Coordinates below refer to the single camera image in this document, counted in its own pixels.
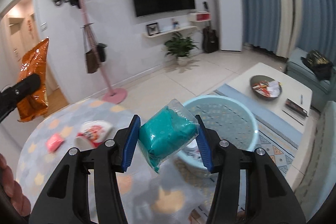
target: human hand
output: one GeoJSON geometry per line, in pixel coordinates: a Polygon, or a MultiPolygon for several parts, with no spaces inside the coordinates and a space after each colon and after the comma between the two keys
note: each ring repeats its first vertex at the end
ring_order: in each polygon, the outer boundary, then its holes
{"type": "Polygon", "coordinates": [[[0,154],[0,168],[2,169],[2,184],[3,190],[10,198],[13,207],[21,216],[30,214],[31,205],[26,196],[22,194],[22,189],[19,183],[14,181],[14,176],[11,168],[7,165],[6,159],[0,154]]]}

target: silver screw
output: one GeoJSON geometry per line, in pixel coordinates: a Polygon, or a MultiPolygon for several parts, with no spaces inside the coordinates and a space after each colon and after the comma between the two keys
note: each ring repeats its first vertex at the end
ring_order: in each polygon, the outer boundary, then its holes
{"type": "Polygon", "coordinates": [[[105,145],[106,145],[107,147],[114,146],[114,145],[115,145],[115,141],[114,141],[114,140],[107,140],[107,141],[105,142],[105,145]]]}
{"type": "Polygon", "coordinates": [[[220,145],[221,147],[228,147],[228,146],[229,146],[229,142],[228,142],[227,140],[221,140],[221,141],[219,142],[219,145],[220,145]]]}
{"type": "Polygon", "coordinates": [[[77,152],[78,152],[77,148],[71,148],[71,149],[69,150],[69,155],[70,155],[70,156],[74,156],[74,155],[77,154],[77,152]]]}
{"type": "Polygon", "coordinates": [[[262,155],[265,155],[265,153],[266,153],[265,150],[263,150],[262,148],[257,149],[257,154],[258,155],[262,156],[262,155]]]}

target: wooden floor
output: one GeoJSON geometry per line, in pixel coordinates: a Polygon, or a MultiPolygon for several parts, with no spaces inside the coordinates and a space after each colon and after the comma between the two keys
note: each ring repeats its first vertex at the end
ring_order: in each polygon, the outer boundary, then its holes
{"type": "Polygon", "coordinates": [[[69,104],[60,89],[55,90],[48,96],[48,102],[49,107],[45,118],[69,104]]]}

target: pink round base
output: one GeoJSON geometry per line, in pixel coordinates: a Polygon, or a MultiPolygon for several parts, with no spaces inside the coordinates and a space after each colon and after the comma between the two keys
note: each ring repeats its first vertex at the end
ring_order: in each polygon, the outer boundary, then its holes
{"type": "Polygon", "coordinates": [[[109,92],[105,93],[102,100],[105,102],[119,104],[127,97],[126,89],[114,89],[115,95],[111,96],[109,92]]]}

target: polka dot tablecloth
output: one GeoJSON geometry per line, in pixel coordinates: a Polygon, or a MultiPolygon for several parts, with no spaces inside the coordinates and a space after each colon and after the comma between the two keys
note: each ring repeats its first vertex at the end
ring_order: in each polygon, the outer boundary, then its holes
{"type": "MultiPolygon", "coordinates": [[[[84,122],[110,122],[113,129],[107,138],[113,138],[119,129],[129,126],[133,115],[120,105],[87,99],[41,122],[26,141],[16,171],[16,180],[30,200],[31,207],[66,152],[75,147],[75,137],[84,122]],[[55,133],[59,133],[65,142],[56,152],[49,153],[46,141],[55,133]]],[[[97,222],[92,177],[89,176],[89,208],[91,220],[97,222]]],[[[126,173],[117,173],[117,180],[130,224],[189,223],[188,216],[192,209],[204,201],[200,191],[184,182],[170,160],[162,164],[160,176],[157,176],[138,148],[131,166],[126,173]]]]}

